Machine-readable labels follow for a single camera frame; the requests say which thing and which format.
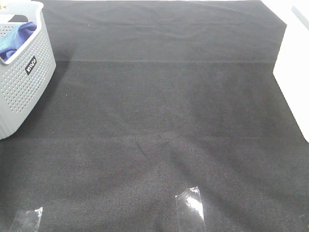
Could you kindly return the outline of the clear tape strip left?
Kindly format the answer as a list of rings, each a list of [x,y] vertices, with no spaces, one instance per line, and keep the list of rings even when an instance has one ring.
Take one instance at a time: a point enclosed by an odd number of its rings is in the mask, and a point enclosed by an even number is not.
[[[42,218],[43,207],[35,210],[18,210],[9,232],[37,232]]]

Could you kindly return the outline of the white box at right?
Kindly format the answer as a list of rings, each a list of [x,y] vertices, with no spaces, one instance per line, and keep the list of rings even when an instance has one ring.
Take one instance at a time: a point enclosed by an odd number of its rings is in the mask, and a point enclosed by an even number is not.
[[[306,141],[309,140],[309,2],[264,0],[286,24],[274,77]]]

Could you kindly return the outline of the clear tape strip centre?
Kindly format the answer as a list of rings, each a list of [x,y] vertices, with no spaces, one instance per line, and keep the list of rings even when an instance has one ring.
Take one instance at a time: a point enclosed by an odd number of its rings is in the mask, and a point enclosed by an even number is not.
[[[206,227],[199,188],[186,188],[175,196],[175,201],[179,231],[204,232]]]

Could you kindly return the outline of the grey perforated plastic basket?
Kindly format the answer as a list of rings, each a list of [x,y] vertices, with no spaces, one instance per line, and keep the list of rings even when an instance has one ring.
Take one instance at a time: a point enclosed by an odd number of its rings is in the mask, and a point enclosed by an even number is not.
[[[0,62],[0,137],[14,134],[44,93],[56,68],[54,53],[39,1],[13,0],[1,15],[23,15],[37,25],[29,39]]]

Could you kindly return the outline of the black fabric table mat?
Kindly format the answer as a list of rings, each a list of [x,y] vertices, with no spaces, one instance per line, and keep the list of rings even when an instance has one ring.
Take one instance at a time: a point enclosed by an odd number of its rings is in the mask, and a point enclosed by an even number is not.
[[[0,229],[306,232],[309,144],[273,76],[286,24],[260,1],[44,1],[56,60],[0,143]]]

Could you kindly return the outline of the clear tape strip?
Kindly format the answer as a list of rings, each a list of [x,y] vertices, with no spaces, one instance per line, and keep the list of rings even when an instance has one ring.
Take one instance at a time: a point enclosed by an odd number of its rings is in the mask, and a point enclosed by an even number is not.
[[[199,188],[186,188],[175,196],[175,201],[179,231],[204,232],[206,227]]]
[[[9,232],[37,232],[42,218],[43,207],[35,210],[18,210]]]

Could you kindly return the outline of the blue microfibre towel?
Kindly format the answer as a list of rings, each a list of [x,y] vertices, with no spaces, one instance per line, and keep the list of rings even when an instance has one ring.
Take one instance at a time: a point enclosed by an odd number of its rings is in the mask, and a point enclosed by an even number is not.
[[[0,57],[7,61],[33,34],[37,25],[34,22],[27,22],[16,25],[12,30],[0,39]]]

